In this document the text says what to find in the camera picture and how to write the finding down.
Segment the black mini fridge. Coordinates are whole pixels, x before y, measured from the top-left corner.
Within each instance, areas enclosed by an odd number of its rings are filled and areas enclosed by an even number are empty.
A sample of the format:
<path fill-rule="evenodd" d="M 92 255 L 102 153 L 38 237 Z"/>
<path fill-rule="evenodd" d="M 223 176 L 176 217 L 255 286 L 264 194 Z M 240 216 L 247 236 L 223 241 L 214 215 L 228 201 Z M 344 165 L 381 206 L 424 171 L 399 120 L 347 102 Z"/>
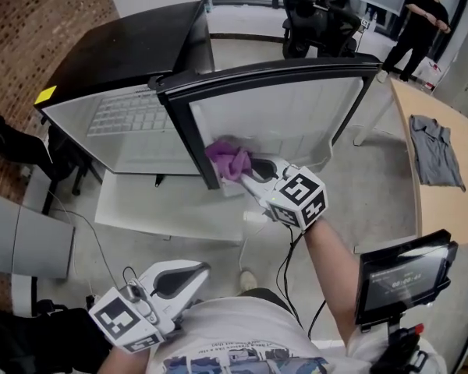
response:
<path fill-rule="evenodd" d="M 373 55 L 288 58 L 217 69 L 202 2 L 88 31 L 35 101 L 53 126 L 116 175 L 221 178 L 205 148 L 228 139 L 321 170 L 380 68 Z M 100 101 L 153 90 L 175 129 L 87 136 Z"/>

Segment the white red-print box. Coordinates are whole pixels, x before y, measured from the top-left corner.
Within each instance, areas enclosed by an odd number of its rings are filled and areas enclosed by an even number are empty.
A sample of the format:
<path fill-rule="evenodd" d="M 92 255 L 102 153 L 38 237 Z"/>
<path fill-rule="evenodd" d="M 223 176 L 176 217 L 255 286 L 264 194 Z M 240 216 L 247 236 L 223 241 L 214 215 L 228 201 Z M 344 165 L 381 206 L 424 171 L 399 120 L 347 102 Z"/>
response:
<path fill-rule="evenodd" d="M 441 78 L 440 66 L 425 58 L 414 72 L 417 82 L 420 83 L 420 88 L 424 91 L 432 91 Z"/>

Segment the black monitor mount, red button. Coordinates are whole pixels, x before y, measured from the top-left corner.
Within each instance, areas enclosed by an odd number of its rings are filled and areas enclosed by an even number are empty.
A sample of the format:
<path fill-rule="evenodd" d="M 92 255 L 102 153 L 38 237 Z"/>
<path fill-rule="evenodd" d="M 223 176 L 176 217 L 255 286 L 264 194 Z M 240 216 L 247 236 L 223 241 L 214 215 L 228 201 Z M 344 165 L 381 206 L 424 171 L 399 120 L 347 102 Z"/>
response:
<path fill-rule="evenodd" d="M 388 321 L 386 362 L 395 374 L 420 374 L 427 361 L 427 353 L 419 346 L 423 332 L 422 323 L 404 328 L 400 325 L 400 317 Z"/>

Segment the grey shirt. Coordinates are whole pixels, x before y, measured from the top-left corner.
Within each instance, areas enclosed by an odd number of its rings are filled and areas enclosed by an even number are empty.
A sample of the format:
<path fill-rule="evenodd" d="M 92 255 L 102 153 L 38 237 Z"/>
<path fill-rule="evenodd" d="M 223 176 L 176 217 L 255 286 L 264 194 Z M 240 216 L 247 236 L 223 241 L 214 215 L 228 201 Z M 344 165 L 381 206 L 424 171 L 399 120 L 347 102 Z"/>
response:
<path fill-rule="evenodd" d="M 409 117 L 409 134 L 421 185 L 457 187 L 466 191 L 451 144 L 451 129 L 424 115 Z"/>

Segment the black mesh office chair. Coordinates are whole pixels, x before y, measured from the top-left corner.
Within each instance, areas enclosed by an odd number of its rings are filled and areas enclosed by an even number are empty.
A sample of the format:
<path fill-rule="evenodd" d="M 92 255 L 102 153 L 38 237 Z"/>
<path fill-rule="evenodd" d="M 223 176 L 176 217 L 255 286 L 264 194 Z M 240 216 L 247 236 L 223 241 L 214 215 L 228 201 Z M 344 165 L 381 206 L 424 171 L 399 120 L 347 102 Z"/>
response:
<path fill-rule="evenodd" d="M 48 141 L 14 129 L 0 115 L 0 196 L 13 202 L 22 199 L 27 182 L 21 169 L 38 166 L 54 183 L 76 172 L 72 194 L 78 196 L 82 178 L 91 173 L 98 182 L 102 177 L 93 159 L 57 127 L 48 127 Z"/>

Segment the purple cleaning cloth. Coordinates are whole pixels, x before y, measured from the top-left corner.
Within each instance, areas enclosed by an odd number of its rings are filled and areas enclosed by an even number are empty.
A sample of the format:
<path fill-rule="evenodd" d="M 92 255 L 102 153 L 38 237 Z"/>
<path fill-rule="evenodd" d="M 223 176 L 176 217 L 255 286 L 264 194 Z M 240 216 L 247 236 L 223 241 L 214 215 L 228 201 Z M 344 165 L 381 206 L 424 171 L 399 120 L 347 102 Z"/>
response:
<path fill-rule="evenodd" d="M 253 173 L 250 152 L 241 146 L 234 146 L 219 139 L 205 148 L 205 155 L 215 165 L 220 176 L 237 182 L 241 175 Z"/>

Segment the white low cabinet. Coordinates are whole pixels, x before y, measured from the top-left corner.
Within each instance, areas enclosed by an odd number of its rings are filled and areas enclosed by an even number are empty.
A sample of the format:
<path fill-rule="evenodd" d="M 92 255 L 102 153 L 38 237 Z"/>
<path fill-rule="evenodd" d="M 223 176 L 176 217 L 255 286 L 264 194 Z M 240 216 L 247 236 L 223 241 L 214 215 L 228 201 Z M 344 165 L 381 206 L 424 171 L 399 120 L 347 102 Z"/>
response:
<path fill-rule="evenodd" d="M 13 274 L 11 276 L 12 313 L 32 317 L 36 298 L 37 278 Z"/>

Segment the person's left forearm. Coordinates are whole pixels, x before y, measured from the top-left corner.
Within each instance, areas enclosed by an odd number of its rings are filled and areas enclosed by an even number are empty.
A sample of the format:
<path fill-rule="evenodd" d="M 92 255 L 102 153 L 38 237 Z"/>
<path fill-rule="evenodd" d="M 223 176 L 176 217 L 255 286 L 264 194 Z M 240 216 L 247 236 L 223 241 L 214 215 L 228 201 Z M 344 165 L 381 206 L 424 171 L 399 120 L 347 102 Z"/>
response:
<path fill-rule="evenodd" d="M 149 357 L 149 349 L 129 354 L 113 347 L 97 374 L 145 374 Z"/>

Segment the person's white printed shirt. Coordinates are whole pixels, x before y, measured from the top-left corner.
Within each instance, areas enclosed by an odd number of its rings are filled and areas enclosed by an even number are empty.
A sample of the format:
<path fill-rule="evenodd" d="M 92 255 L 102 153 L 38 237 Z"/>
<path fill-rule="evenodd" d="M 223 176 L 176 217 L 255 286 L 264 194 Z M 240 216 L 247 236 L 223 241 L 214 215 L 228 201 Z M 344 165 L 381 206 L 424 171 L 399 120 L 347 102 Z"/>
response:
<path fill-rule="evenodd" d="M 146 374 L 369 374 L 388 346 L 380 328 L 355 330 L 342 352 L 320 349 L 289 312 L 255 297 L 202 302 L 186 310 L 182 325 Z"/>

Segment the grey cabinet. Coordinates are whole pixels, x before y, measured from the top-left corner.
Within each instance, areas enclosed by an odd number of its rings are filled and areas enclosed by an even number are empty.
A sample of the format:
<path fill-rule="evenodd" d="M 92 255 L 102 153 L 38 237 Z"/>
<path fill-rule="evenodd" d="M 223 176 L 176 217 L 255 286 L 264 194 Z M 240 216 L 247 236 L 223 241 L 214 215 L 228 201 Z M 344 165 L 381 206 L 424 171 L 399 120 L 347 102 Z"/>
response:
<path fill-rule="evenodd" d="M 66 279 L 74 227 L 0 196 L 0 272 Z"/>

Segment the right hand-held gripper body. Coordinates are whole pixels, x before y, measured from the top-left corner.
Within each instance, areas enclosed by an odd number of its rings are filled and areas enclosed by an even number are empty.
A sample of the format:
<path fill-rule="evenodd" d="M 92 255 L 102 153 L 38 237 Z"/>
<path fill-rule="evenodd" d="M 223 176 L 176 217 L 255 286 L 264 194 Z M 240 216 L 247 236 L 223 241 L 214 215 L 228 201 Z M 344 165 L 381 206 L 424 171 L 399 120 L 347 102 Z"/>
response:
<path fill-rule="evenodd" d="M 328 208 L 324 183 L 307 167 L 288 165 L 277 174 L 263 168 L 259 204 L 273 220 L 306 231 Z"/>

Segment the person's left leg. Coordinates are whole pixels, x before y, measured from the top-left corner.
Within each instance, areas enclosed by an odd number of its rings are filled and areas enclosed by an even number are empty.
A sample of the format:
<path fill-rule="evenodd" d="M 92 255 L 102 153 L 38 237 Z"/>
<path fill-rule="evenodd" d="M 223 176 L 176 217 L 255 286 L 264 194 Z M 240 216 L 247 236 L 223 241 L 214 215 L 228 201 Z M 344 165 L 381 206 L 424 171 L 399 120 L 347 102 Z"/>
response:
<path fill-rule="evenodd" d="M 285 311 L 292 313 L 287 304 L 268 288 L 253 288 L 247 291 L 242 291 L 239 294 L 239 297 L 252 297 L 252 298 L 259 298 L 265 300 L 267 302 L 273 303 Z"/>

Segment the person's right forearm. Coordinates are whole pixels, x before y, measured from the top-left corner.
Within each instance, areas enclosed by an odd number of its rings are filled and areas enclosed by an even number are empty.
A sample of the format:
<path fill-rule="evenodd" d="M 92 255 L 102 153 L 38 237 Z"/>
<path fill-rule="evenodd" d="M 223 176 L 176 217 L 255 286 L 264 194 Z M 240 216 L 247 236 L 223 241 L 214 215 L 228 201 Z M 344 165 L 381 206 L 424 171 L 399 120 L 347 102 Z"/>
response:
<path fill-rule="evenodd" d="M 347 344 L 356 329 L 359 263 L 323 217 L 313 223 L 304 238 L 324 299 Z"/>

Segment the black chest-mounted monitor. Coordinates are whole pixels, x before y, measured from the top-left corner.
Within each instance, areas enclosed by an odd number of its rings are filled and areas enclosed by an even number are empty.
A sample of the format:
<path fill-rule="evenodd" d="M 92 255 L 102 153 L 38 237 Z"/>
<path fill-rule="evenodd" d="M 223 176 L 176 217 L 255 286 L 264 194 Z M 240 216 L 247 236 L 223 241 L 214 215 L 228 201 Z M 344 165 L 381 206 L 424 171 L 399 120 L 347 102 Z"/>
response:
<path fill-rule="evenodd" d="M 450 284 L 457 242 L 445 229 L 360 255 L 356 325 L 362 331 L 397 324 L 418 305 L 432 303 Z"/>

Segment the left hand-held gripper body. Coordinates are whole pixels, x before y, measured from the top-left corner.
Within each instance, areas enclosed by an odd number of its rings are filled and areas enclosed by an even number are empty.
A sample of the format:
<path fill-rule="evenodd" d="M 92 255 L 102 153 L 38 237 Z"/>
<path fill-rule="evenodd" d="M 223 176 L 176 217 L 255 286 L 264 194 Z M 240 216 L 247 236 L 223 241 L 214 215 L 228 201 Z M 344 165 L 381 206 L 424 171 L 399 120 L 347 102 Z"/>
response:
<path fill-rule="evenodd" d="M 138 280 L 111 288 L 89 310 L 91 319 L 113 346 L 137 353 L 164 342 L 175 323 Z"/>

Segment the light wooden table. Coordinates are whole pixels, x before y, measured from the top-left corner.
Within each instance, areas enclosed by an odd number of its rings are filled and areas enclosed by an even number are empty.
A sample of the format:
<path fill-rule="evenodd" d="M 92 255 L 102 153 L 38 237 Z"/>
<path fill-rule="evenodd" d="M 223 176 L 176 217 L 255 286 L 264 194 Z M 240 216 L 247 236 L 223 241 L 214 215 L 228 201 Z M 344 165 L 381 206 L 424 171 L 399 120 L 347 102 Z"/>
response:
<path fill-rule="evenodd" d="M 452 240 L 460 245 L 468 245 L 468 118 L 404 82 L 391 79 L 390 84 L 406 135 L 413 177 L 416 234 L 424 236 L 445 229 L 451 233 Z M 411 115 L 434 118 L 440 125 L 451 130 L 451 144 L 459 163 L 465 190 L 420 184 L 415 165 L 415 151 L 410 138 Z"/>

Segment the white table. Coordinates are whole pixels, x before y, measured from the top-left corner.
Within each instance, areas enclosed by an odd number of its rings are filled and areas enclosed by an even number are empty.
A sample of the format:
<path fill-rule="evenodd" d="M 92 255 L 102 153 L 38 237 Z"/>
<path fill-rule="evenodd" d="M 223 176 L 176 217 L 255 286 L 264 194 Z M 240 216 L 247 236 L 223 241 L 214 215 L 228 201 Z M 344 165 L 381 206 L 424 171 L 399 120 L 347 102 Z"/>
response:
<path fill-rule="evenodd" d="M 241 242 L 245 200 L 207 189 L 196 176 L 106 172 L 94 221 L 132 231 L 180 238 Z"/>

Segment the person's left shoe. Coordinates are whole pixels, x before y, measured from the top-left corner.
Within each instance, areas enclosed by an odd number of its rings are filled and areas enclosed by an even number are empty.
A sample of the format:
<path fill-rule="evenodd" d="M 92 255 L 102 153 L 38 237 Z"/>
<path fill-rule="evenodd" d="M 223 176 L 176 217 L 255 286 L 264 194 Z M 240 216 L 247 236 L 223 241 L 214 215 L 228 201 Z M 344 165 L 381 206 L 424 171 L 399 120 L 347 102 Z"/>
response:
<path fill-rule="evenodd" d="M 257 279 L 249 270 L 243 270 L 239 275 L 240 292 L 247 292 L 257 288 Z"/>

